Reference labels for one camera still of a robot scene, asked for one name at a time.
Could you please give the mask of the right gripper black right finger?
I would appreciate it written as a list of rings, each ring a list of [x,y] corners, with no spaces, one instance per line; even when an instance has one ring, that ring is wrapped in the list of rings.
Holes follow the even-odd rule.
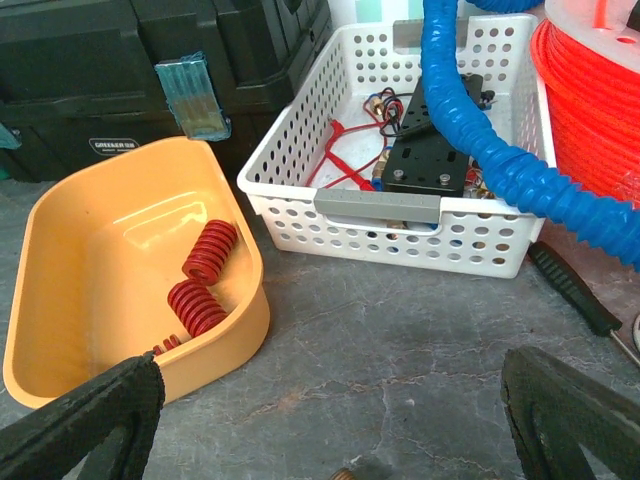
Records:
[[[506,353],[501,398],[527,479],[593,479],[584,450],[639,477],[638,403],[530,346]]]

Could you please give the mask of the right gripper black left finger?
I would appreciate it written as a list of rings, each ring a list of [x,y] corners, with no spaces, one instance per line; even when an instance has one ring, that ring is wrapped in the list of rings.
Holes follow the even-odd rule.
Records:
[[[1,477],[140,479],[164,401],[155,355],[126,359],[3,428]]]

